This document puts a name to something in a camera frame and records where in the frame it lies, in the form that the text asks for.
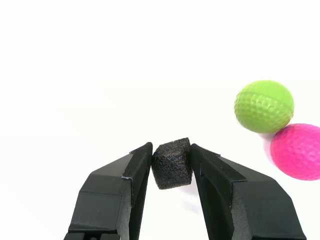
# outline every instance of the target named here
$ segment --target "magenta golf ball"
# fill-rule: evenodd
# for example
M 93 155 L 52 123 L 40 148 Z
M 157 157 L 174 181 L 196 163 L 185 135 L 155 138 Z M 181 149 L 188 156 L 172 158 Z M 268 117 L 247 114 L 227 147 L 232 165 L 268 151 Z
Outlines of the magenta golf ball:
M 270 151 L 285 174 L 306 181 L 320 179 L 320 127 L 289 125 L 274 135 Z

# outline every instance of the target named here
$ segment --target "black foam block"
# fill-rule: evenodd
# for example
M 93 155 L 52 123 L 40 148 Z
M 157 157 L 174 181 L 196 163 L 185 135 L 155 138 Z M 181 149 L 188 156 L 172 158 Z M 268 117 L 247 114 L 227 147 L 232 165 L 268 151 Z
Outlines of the black foam block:
M 159 189 L 191 184 L 190 142 L 182 138 L 160 145 L 152 156 L 152 172 Z

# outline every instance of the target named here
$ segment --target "ball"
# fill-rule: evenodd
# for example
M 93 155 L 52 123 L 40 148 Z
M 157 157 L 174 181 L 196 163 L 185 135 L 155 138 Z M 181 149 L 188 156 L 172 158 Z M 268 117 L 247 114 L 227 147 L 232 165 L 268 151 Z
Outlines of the ball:
M 320 179 L 320 127 L 292 124 L 277 132 L 270 145 L 275 165 L 300 180 Z
M 275 133 L 294 115 L 294 99 L 282 84 L 259 80 L 245 86 L 236 96 L 234 113 L 245 128 L 256 133 Z

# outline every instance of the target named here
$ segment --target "green ball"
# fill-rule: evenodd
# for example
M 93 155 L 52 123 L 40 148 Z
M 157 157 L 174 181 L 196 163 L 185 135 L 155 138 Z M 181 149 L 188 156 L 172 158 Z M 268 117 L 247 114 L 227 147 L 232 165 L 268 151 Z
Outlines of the green ball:
M 245 128 L 256 133 L 274 133 L 294 115 L 294 99 L 282 84 L 272 80 L 254 81 L 236 96 L 234 112 Z

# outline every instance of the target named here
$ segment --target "dimpled ball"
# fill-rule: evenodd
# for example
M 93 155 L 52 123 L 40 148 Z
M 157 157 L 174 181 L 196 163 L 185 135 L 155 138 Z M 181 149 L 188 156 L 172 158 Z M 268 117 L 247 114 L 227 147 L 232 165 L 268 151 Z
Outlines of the dimpled ball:
M 292 124 L 277 132 L 270 145 L 275 165 L 300 180 L 320 179 L 320 128 Z
M 282 84 L 272 80 L 254 81 L 236 96 L 234 113 L 245 128 L 256 133 L 275 133 L 294 115 L 294 99 Z

